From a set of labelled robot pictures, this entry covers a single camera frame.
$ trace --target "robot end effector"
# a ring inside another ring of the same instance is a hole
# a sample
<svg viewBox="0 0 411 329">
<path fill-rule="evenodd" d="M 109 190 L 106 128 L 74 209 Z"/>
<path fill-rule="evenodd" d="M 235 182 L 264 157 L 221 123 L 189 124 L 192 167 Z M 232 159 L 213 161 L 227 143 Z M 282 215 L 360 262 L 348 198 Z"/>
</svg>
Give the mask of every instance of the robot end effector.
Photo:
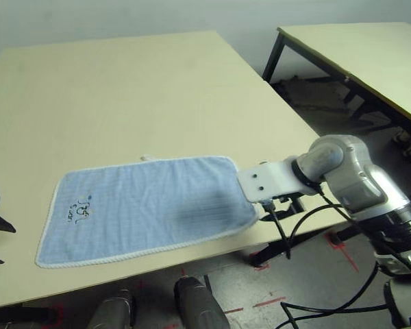
<svg viewBox="0 0 411 329">
<path fill-rule="evenodd" d="M 327 182 L 335 198 L 360 227 L 411 262 L 411 203 L 384 170 L 371 162 L 366 145 L 354 136 L 318 138 L 309 152 L 281 162 L 265 162 L 238 173 L 250 202 L 265 204 L 289 195 L 322 193 Z M 411 270 L 377 245 L 375 257 L 385 272 Z"/>
</svg>

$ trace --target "black cable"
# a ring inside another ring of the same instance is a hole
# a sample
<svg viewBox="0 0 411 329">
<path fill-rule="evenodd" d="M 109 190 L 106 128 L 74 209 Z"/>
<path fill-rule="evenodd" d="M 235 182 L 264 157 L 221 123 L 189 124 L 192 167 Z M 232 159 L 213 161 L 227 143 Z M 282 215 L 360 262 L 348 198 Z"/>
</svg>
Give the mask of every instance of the black cable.
<svg viewBox="0 0 411 329">
<path fill-rule="evenodd" d="M 369 276 L 369 278 L 366 280 L 366 282 L 362 285 L 361 289 L 345 304 L 341 305 L 338 308 L 335 309 L 331 309 L 331 310 L 325 310 L 323 308 L 309 308 L 309 307 L 305 307 L 305 306 L 299 306 L 299 305 L 294 305 L 294 304 L 289 304 L 289 303 L 280 303 L 280 305 L 282 306 L 282 308 L 284 309 L 285 313 L 288 315 L 289 320 L 283 322 L 282 324 L 280 324 L 278 327 L 276 327 L 276 329 L 279 329 L 283 326 L 285 326 L 286 324 L 292 324 L 292 326 L 294 328 L 298 328 L 298 326 L 296 325 L 296 322 L 299 320 L 304 320 L 304 319 L 315 319 L 317 317 L 327 317 L 329 315 L 338 313 L 338 311 L 340 310 L 344 310 L 345 308 L 349 307 L 350 305 L 352 305 L 354 302 L 356 302 L 356 300 L 362 296 L 362 294 L 367 290 L 367 288 L 370 286 L 370 284 L 372 283 L 372 281 L 375 279 L 377 272 L 379 269 L 379 265 L 377 264 L 377 262 L 375 263 L 375 266 Z M 315 315 L 306 315 L 305 317 L 297 317 L 294 318 L 289 310 L 287 308 L 296 308 L 296 309 L 303 309 L 309 312 L 317 312 L 317 313 L 321 313 L 321 314 L 315 314 Z"/>
<path fill-rule="evenodd" d="M 399 262 L 401 262 L 402 264 L 404 264 L 409 270 L 411 270 L 411 263 L 404 259 L 401 255 L 399 255 L 393 248 L 391 248 L 390 246 L 388 246 L 386 243 L 380 241 L 379 239 L 375 238 L 374 236 L 372 236 L 372 234 L 368 233 L 367 231 L 363 230 L 361 228 L 361 226 L 356 223 L 356 221 L 354 221 L 353 219 L 351 219 L 349 216 L 347 216 L 345 213 L 343 213 L 339 207 L 337 207 L 332 201 L 330 201 L 323 192 L 319 192 L 321 197 L 329 204 L 332 206 L 332 208 L 334 208 L 336 210 L 337 213 L 339 213 L 342 217 L 344 217 L 354 228 L 356 228 L 356 230 L 365 235 L 367 238 L 369 238 L 369 240 L 375 244 L 376 246 L 378 246 L 379 248 L 385 250 L 385 252 L 391 254 L 393 257 L 395 257 Z"/>
<path fill-rule="evenodd" d="M 277 226 L 277 229 L 279 230 L 280 237 L 282 238 L 283 243 L 285 244 L 286 257 L 287 257 L 287 259 L 290 259 L 290 244 L 289 244 L 289 242 L 288 242 L 288 238 L 287 238 L 287 236 L 286 236 L 286 234 L 285 234 L 285 231 L 283 231 L 283 227 L 282 227 L 282 225 L 280 224 L 280 221 L 279 221 L 279 219 L 277 218 L 277 215 L 275 214 L 275 211 L 274 211 L 274 210 L 270 210 L 269 213 L 273 216 L 275 225 Z"/>
<path fill-rule="evenodd" d="M 318 208 L 312 209 L 310 212 L 307 212 L 304 216 L 302 216 L 302 218 L 300 218 L 300 220 L 294 226 L 294 229 L 292 230 L 292 233 L 289 236 L 289 246 L 292 248 L 295 236 L 297 234 L 297 230 L 300 228 L 301 224 L 303 224 L 303 222 L 306 219 L 308 219 L 310 216 L 312 216 L 313 214 L 315 214 L 318 211 L 329 209 L 329 208 L 335 208 L 335 207 L 342 207 L 342 206 L 340 204 L 334 204 L 334 205 L 326 204 L 324 206 L 320 206 Z"/>
<path fill-rule="evenodd" d="M 388 305 L 383 304 L 383 305 L 377 305 L 377 306 L 369 306 L 369 307 L 362 307 L 362 308 L 348 308 L 346 310 L 338 310 L 334 314 L 374 312 L 376 310 L 386 310 L 387 308 L 388 308 Z M 317 316 L 317 317 L 327 317 L 329 315 L 320 314 L 320 316 Z M 306 319 L 313 319 L 315 317 L 316 317 L 315 315 L 307 315 L 305 317 L 296 317 L 296 318 L 294 318 L 294 320 L 295 321 L 300 321 L 300 320 L 306 320 Z M 286 324 L 289 324 L 289 323 L 290 323 L 289 320 L 285 321 L 284 323 L 282 323 L 278 327 L 276 327 L 276 329 L 280 329 L 280 328 L 284 327 Z"/>
<path fill-rule="evenodd" d="M 331 313 L 333 310 L 329 308 L 305 308 L 305 307 L 294 307 L 297 310 L 305 310 L 307 312 L 313 313 Z M 374 310 L 386 310 L 388 308 L 387 304 L 377 305 L 377 306 L 368 306 L 368 307 L 357 307 L 357 308 L 346 308 L 344 310 L 336 310 L 336 313 L 361 313 L 361 312 L 372 312 Z"/>
</svg>

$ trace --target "table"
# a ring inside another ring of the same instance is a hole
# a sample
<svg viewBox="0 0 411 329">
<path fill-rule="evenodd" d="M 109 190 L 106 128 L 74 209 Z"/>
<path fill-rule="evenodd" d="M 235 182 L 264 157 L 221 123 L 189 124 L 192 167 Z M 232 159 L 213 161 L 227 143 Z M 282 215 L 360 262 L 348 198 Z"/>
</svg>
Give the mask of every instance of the table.
<svg viewBox="0 0 411 329">
<path fill-rule="evenodd" d="M 278 30 L 262 76 L 266 81 L 271 80 L 286 45 L 350 88 L 349 99 L 361 96 L 411 133 L 410 24 L 301 25 Z"/>
<path fill-rule="evenodd" d="M 308 150 L 315 132 L 216 33 L 87 40 L 0 55 L 0 306 L 278 240 L 258 222 L 224 239 L 123 262 L 41 269 L 38 243 L 68 171 L 224 155 L 240 168 Z M 303 197 L 310 210 L 320 197 Z M 301 215 L 285 219 L 287 234 Z M 301 232 L 341 222 L 318 213 Z"/>
</svg>

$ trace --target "floor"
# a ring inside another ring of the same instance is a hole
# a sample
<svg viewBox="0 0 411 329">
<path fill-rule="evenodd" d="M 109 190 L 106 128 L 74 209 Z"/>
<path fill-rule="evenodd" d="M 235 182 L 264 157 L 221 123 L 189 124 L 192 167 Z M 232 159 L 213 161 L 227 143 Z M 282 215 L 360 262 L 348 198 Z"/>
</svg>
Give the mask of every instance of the floor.
<svg viewBox="0 0 411 329">
<path fill-rule="evenodd" d="M 136 329 L 182 328 L 173 303 L 173 285 L 184 274 L 204 281 L 234 329 L 275 328 L 287 318 L 280 301 L 304 306 L 335 308 L 346 302 L 370 274 L 374 258 L 365 238 L 357 236 L 334 249 L 321 234 L 296 246 L 287 260 L 278 256 L 264 268 L 247 264 L 254 247 L 205 260 L 155 271 L 130 279 L 25 303 L 25 306 L 61 306 L 64 321 L 54 328 L 85 328 L 97 305 L 115 291 L 128 288 L 136 297 Z M 357 307 L 384 303 L 379 273 Z M 302 322 L 300 328 L 391 328 L 387 310 L 359 315 L 333 315 Z M 9 329 L 48 328 L 37 324 L 10 324 Z"/>
<path fill-rule="evenodd" d="M 347 107 L 343 102 L 346 90 L 335 84 L 318 86 L 311 93 L 308 85 L 289 91 L 293 107 L 319 133 L 353 132 L 367 142 L 376 164 L 392 174 L 395 181 L 411 193 L 411 164 L 391 143 L 398 128 L 365 134 L 360 130 L 386 122 L 381 114 L 366 114 L 360 122 L 348 118 L 355 100 Z M 278 256 L 261 269 L 247 264 L 250 253 L 262 246 L 252 247 L 214 258 L 198 260 L 141 276 L 120 280 L 97 287 L 65 293 L 33 302 L 25 306 L 58 306 L 64 310 L 63 322 L 55 327 L 38 324 L 10 324 L 0 328 L 85 328 L 97 305 L 115 291 L 128 288 L 138 305 L 136 329 L 182 328 L 173 303 L 173 285 L 183 275 L 204 281 L 208 276 L 215 298 L 233 329 L 275 328 L 287 320 L 279 303 L 287 301 L 305 306 L 335 308 L 346 302 L 364 283 L 375 259 L 366 239 L 357 236 L 342 248 L 333 248 L 320 234 L 292 250 L 291 260 Z M 384 303 L 383 284 L 388 278 L 379 273 L 356 306 Z M 303 312 L 293 311 L 294 315 Z M 332 315 L 301 322 L 300 328 L 392 328 L 387 310 L 359 315 Z"/>
</svg>

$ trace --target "blue towel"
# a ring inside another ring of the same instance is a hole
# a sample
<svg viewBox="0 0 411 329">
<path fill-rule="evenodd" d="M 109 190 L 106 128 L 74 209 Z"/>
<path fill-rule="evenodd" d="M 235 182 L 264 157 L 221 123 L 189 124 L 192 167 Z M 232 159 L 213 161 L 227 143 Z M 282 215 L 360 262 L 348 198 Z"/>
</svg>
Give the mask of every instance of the blue towel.
<svg viewBox="0 0 411 329">
<path fill-rule="evenodd" d="M 67 173 L 36 264 L 110 263 L 238 233 L 258 215 L 225 157 L 156 160 Z"/>
</svg>

